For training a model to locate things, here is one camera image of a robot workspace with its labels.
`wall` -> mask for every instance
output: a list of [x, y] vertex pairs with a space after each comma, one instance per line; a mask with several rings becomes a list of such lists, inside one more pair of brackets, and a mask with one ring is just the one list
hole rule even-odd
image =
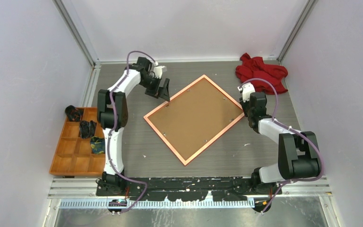
[[66, 0], [100, 61], [276, 58], [307, 0]]
[[317, 134], [343, 226], [363, 226], [363, 1], [319, 1], [283, 65], [301, 128]]
[[0, 1], [0, 227], [42, 225], [64, 108], [90, 71], [52, 1]]

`robotic arm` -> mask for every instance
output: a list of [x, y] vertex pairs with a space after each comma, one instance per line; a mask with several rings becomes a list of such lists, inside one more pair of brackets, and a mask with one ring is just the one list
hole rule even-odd
[[[239, 91], [242, 94], [240, 104], [250, 127], [256, 133], [269, 137], [279, 145], [277, 163], [256, 168], [251, 174], [252, 185], [318, 176], [321, 166], [316, 151], [300, 136], [276, 124], [277, 120], [266, 113], [265, 93], [255, 92], [251, 83], [244, 84]], [[318, 147], [313, 132], [298, 132]]]
[[[162, 73], [166, 71], [166, 67], [155, 66], [153, 71], [150, 72], [151, 67], [152, 62], [147, 58], [139, 57], [137, 63], [129, 66], [128, 74], [127, 70], [125, 70], [122, 77], [112, 87], [107, 90], [101, 89], [98, 92], [97, 120], [104, 130], [105, 147], [108, 145], [108, 140], [111, 140], [109, 150], [107, 150], [109, 154], [105, 155], [102, 179], [98, 182], [98, 188], [105, 187], [102, 191], [118, 192], [122, 191], [125, 187], [125, 182], [119, 178], [110, 165], [109, 157], [112, 159], [116, 170], [123, 174], [124, 165], [121, 155], [121, 139], [129, 118], [126, 97], [130, 94], [131, 90], [140, 84], [146, 88], [146, 95], [170, 101], [169, 79], [165, 79], [163, 87], [159, 86]], [[113, 109], [107, 107], [111, 104], [111, 90], [113, 90], [112, 97], [115, 102], [116, 116], [114, 116]], [[117, 121], [116, 128], [112, 131], [115, 121]]]

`brown board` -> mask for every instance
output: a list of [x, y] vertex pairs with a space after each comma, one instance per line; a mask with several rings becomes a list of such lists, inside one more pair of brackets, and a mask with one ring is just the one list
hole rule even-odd
[[203, 75], [144, 119], [187, 165], [243, 116], [240, 104]]

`cable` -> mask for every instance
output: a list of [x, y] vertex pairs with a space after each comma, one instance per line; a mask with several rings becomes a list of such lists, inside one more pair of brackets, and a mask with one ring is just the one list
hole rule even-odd
[[272, 198], [269, 200], [269, 202], [267, 203], [267, 205], [265, 206], [265, 208], [261, 211], [261, 214], [263, 214], [264, 211], [267, 210], [267, 208], [270, 206], [271, 202], [273, 201], [273, 199], [276, 197], [276, 195], [278, 194], [278, 192], [280, 191], [280, 189], [282, 189], [283, 186], [285, 186], [286, 184], [289, 184], [289, 183], [295, 183], [297, 181], [304, 181], [304, 182], [309, 182], [309, 181], [316, 181], [316, 180], [319, 180], [323, 174], [324, 174], [324, 166], [325, 166], [325, 162], [324, 162], [324, 159], [322, 157], [322, 155], [320, 154], [320, 151], [319, 149], [317, 148], [317, 146], [311, 141], [309, 140], [307, 137], [305, 137], [304, 135], [302, 135], [300, 132], [298, 132], [297, 130], [293, 129], [291, 126], [288, 127], [287, 125], [277, 121], [275, 119], [275, 116], [276, 116], [276, 111], [277, 111], [277, 108], [278, 108], [278, 103], [279, 103], [279, 100], [278, 100], [278, 97], [277, 97], [277, 92], [276, 92], [276, 89], [275, 87], [273, 87], [273, 85], [271, 83], [269, 83], [268, 81], [264, 80], [264, 79], [260, 79], [260, 78], [252, 78], [252, 79], [249, 79], [249, 80], [246, 80], [244, 83], [242, 83], [242, 85], [240, 86], [240, 88], [242, 88], [242, 86], [246, 83], [250, 83], [251, 81], [254, 81], [254, 80], [259, 80], [259, 81], [262, 81], [262, 82], [265, 82], [267, 83], [268, 85], [270, 85], [270, 87], [272, 88], [273, 90], [273, 93], [275, 94], [275, 99], [276, 99], [276, 104], [275, 104], [275, 109], [273, 110], [273, 114], [272, 114], [272, 121], [276, 124], [276, 125], [279, 125], [280, 127], [284, 128], [284, 129], [287, 129], [291, 132], [293, 132], [294, 134], [298, 135], [299, 137], [301, 137], [304, 141], [306, 141], [312, 148], [314, 148], [315, 152], [317, 153], [318, 157], [319, 157], [319, 160], [320, 160], [320, 174], [314, 178], [297, 178], [297, 179], [291, 179], [291, 180], [286, 180], [286, 181], [281, 181], [280, 182], [280, 186], [277, 188], [275, 194], [272, 196]]
[[148, 184], [146, 183], [146, 182], [143, 182], [143, 181], [136, 181], [136, 180], [133, 180], [133, 179], [130, 179], [130, 178], [127, 178], [127, 177], [125, 177], [125, 176], [123, 176], [121, 173], [119, 173], [119, 171], [117, 171], [116, 170], [116, 168], [115, 168], [115, 165], [113, 164], [113, 162], [112, 162], [112, 158], [111, 158], [111, 153], [110, 153], [110, 151], [109, 151], [109, 144], [110, 144], [110, 142], [111, 142], [111, 136], [112, 136], [112, 132], [116, 129], [116, 127], [117, 127], [117, 123], [118, 123], [118, 118], [117, 118], [117, 112], [116, 112], [116, 107], [115, 107], [115, 101], [113, 100], [113, 92], [117, 89], [117, 88], [119, 88], [119, 86], [120, 86], [120, 84], [122, 84], [123, 83], [123, 81], [129, 76], [129, 68], [130, 68], [130, 66], [129, 66], [129, 57], [130, 57], [130, 54], [132, 54], [132, 53], [142, 53], [142, 54], [144, 54], [144, 55], [146, 55], [147, 57], [149, 57], [153, 62], [155, 62], [155, 60], [151, 57], [151, 56], [149, 56], [148, 54], [146, 54], [146, 53], [144, 53], [144, 52], [142, 52], [142, 51], [131, 51], [129, 54], [127, 54], [127, 58], [126, 58], [126, 64], [127, 64], [127, 66], [126, 66], [126, 75], [118, 82], [118, 84], [110, 91], [110, 93], [109, 93], [109, 98], [110, 98], [110, 100], [111, 100], [111, 105], [112, 105], [112, 108], [113, 108], [113, 117], [114, 117], [114, 124], [113, 124], [113, 128], [109, 131], [109, 138], [108, 138], [108, 144], [107, 144], [107, 146], [106, 146], [106, 150], [108, 151], [107, 153], [107, 155], [108, 155], [108, 160], [109, 160], [109, 164], [111, 165], [111, 167], [112, 167], [112, 169], [115, 171], [115, 173], [117, 174], [117, 175], [119, 175], [121, 178], [123, 178], [124, 180], [126, 180], [126, 181], [129, 181], [129, 182], [133, 182], [133, 183], [139, 183], [139, 184], [143, 184], [145, 187], [144, 187], [144, 190], [142, 191], [142, 193], [140, 194], [140, 196], [134, 201], [134, 203], [133, 204], [131, 204], [128, 208], [126, 208], [126, 209], [124, 209], [124, 210], [122, 210], [121, 212], [120, 212], [120, 214], [122, 214], [122, 213], [124, 213], [124, 212], [127, 212], [127, 211], [129, 211], [132, 207], [134, 207], [134, 205], [136, 205], [136, 203], [144, 196], [144, 194], [145, 194], [145, 192], [146, 192], [146, 190], [147, 190], [147, 188], [148, 188]]

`red towel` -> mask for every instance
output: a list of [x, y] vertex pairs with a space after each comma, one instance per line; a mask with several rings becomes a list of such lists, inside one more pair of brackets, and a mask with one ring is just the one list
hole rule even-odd
[[[262, 57], [251, 58], [247, 53], [240, 58], [242, 65], [237, 66], [236, 76], [243, 83], [251, 78], [261, 78], [271, 83], [278, 94], [287, 92], [282, 84], [282, 79], [287, 76], [287, 69], [280, 65], [265, 64]], [[273, 95], [272, 88], [265, 82], [252, 81], [255, 91], [264, 91], [267, 95]]]

